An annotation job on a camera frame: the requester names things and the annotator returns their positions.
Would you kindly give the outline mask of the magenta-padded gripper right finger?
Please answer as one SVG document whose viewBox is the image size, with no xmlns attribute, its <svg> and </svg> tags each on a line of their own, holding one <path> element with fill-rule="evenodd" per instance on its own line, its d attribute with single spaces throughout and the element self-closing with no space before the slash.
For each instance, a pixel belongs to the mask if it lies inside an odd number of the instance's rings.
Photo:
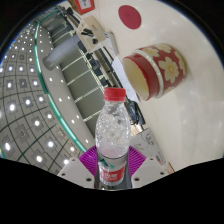
<svg viewBox="0 0 224 224">
<path fill-rule="evenodd" d="M 146 186 L 168 175 L 155 157 L 146 157 L 134 147 L 129 147 L 128 172 L 133 188 Z"/>
</svg>

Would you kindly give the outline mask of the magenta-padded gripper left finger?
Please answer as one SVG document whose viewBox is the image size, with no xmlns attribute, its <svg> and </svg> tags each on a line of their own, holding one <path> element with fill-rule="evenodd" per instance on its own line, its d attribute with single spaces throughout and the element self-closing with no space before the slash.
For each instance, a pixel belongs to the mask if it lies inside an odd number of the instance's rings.
<svg viewBox="0 0 224 224">
<path fill-rule="evenodd" d="M 81 187 L 93 189 L 97 170 L 97 149 L 93 146 L 79 158 L 72 157 L 58 176 Z"/>
</svg>

